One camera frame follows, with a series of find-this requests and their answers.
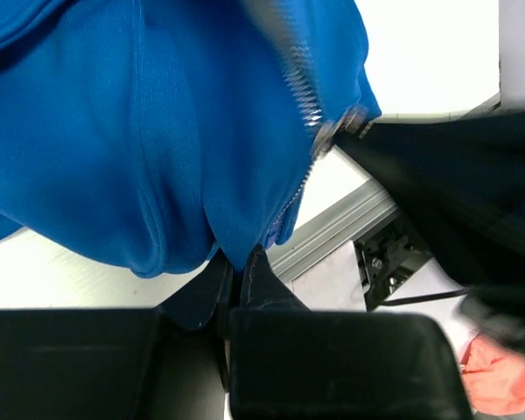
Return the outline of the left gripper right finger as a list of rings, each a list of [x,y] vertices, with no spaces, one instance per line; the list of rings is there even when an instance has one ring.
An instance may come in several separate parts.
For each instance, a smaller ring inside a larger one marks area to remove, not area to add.
[[[422,315],[312,311],[256,247],[230,312],[235,419],[469,419],[452,348]]]

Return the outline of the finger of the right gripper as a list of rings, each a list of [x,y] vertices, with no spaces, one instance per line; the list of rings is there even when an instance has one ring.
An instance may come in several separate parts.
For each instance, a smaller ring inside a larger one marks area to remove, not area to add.
[[[525,111],[345,126],[334,141],[469,290],[462,313],[525,350]]]

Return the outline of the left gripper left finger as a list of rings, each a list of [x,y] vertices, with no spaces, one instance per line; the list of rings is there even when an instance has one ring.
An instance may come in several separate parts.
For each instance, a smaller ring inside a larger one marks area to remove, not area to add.
[[[0,419],[221,419],[223,255],[153,308],[0,310]]]

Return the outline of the blue zip jacket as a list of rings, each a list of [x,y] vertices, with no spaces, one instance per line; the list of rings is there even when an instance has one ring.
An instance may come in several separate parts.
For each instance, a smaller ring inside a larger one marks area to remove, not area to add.
[[[243,268],[346,112],[380,115],[367,55],[352,1],[0,1],[0,240]]]

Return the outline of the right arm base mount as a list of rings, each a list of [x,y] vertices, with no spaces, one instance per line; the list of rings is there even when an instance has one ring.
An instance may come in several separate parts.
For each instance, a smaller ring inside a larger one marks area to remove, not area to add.
[[[390,306],[385,300],[432,258],[398,212],[373,225],[353,245],[369,312]]]

